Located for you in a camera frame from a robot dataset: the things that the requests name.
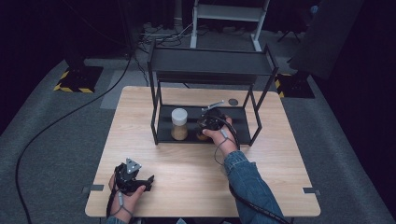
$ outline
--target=blue denim jacket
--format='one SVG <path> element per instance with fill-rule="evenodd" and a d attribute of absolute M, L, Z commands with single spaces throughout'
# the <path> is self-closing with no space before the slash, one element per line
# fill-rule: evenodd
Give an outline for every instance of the blue denim jacket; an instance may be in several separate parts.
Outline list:
<path fill-rule="evenodd" d="M 242 151 L 230 153 L 224 160 L 224 168 L 227 172 L 228 180 L 236 194 L 240 197 L 257 204 L 279 217 L 283 217 L 276 199 L 268 187 L 262 180 L 257 170 L 256 163 L 250 162 Z M 266 217 L 243 203 L 236 200 L 236 208 L 238 209 L 239 218 L 244 224 L 263 224 L 277 223 L 275 220 Z M 115 217 L 110 217 L 106 224 L 126 224 Z"/>

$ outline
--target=gray carpet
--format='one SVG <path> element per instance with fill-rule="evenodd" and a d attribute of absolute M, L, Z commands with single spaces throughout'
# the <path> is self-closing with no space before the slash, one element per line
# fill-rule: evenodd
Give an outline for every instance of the gray carpet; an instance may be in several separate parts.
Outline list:
<path fill-rule="evenodd" d="M 292 73 L 286 60 L 298 42 L 291 35 L 277 43 L 280 35 L 263 32 L 261 42 L 272 43 L 281 66 L 279 72 Z M 187 37 L 181 41 L 181 46 L 190 44 Z M 198 48 L 253 50 L 248 34 L 212 32 L 198 37 Z M 137 53 L 144 65 L 146 54 L 140 50 Z M 40 82 L 1 135 L 0 223 L 26 223 L 14 175 L 18 157 L 29 141 L 53 121 L 108 90 L 127 62 L 90 59 L 86 64 L 105 68 L 95 93 L 53 91 L 67 67 L 61 62 Z M 297 217 L 295 223 L 394 223 L 317 85 L 312 78 L 308 81 L 315 99 L 283 98 L 282 103 L 313 187 L 320 191 L 321 215 Z M 135 63 L 113 92 L 60 120 L 25 150 L 20 184 L 33 223 L 104 223 L 85 215 L 88 195 L 82 190 L 94 179 L 124 85 L 146 85 Z"/>

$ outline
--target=shelf bottom tier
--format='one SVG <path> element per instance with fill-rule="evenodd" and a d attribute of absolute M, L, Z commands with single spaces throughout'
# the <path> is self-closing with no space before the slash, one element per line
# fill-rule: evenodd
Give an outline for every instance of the shelf bottom tier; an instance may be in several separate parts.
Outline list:
<path fill-rule="evenodd" d="M 187 128 L 188 136 L 185 140 L 175 140 L 171 135 L 172 130 L 172 111 L 176 108 L 183 108 L 188 113 Z M 219 107 L 219 110 L 233 119 L 233 127 L 236 129 L 236 135 L 241 145 L 248 145 L 250 143 L 250 133 L 248 129 L 248 119 L 243 107 Z M 209 138 L 205 141 L 197 137 L 197 120 L 202 115 L 202 108 L 200 106 L 185 106 L 185 105 L 162 105 L 158 119 L 157 139 L 159 143 L 213 143 Z"/>

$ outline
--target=black metal shelf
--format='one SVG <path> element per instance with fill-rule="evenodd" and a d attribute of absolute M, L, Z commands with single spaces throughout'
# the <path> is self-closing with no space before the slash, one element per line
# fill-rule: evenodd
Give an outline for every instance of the black metal shelf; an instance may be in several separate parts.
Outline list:
<path fill-rule="evenodd" d="M 153 114 L 151 130 L 155 144 L 158 143 L 210 143 L 201 141 L 196 137 L 196 121 L 201 117 L 202 107 L 195 105 L 165 105 L 161 94 L 162 82 L 174 83 L 200 83 L 200 84 L 223 84 L 248 86 L 247 96 L 242 106 L 221 107 L 222 113 L 233 118 L 233 126 L 237 132 L 240 144 L 252 145 L 262 124 L 259 117 L 259 108 L 268 92 L 278 65 L 275 57 L 270 52 L 268 45 L 262 52 L 235 51 L 217 49 L 179 49 L 158 47 L 155 42 L 151 44 L 148 55 L 148 74 L 151 87 Z M 154 75 L 156 73 L 157 91 L 154 89 Z M 258 76 L 268 76 L 267 83 L 259 101 L 253 95 L 253 85 Z M 253 105 L 258 128 L 253 136 L 250 136 L 246 105 L 248 101 Z M 183 141 L 172 138 L 171 114 L 175 108 L 184 108 L 188 112 L 188 137 Z"/>

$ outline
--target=hand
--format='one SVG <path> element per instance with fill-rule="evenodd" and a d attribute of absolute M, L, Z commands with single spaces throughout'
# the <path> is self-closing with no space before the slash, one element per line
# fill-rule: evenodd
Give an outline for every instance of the hand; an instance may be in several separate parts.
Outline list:
<path fill-rule="evenodd" d="M 227 117 L 226 121 L 231 125 L 233 125 L 233 120 L 230 117 Z M 233 151 L 236 151 L 237 148 L 235 145 L 235 139 L 233 138 L 233 135 L 231 134 L 228 127 L 224 125 L 222 129 L 227 133 L 229 139 L 226 140 L 226 138 L 224 138 L 224 135 L 221 133 L 221 130 L 212 131 L 212 130 L 204 129 L 202 130 L 202 133 L 213 139 L 213 142 L 215 143 L 216 147 L 220 149 L 223 157 L 226 158 L 228 154 L 230 154 Z"/>
<path fill-rule="evenodd" d="M 108 186 L 110 189 L 113 189 L 114 186 L 114 174 L 111 176 L 110 180 L 108 181 Z M 142 196 L 143 192 L 145 191 L 146 186 L 140 186 L 134 193 L 129 193 L 128 195 L 122 194 L 123 199 L 123 207 L 128 210 L 129 212 L 133 213 L 136 207 L 137 202 L 139 201 L 140 196 Z M 114 197 L 113 204 L 111 205 L 111 212 L 110 214 L 115 214 L 120 209 L 120 201 L 118 193 Z M 121 210 L 114 215 L 114 217 L 124 221 L 125 223 L 129 223 L 132 216 L 130 213 L 125 211 L 121 208 Z"/>

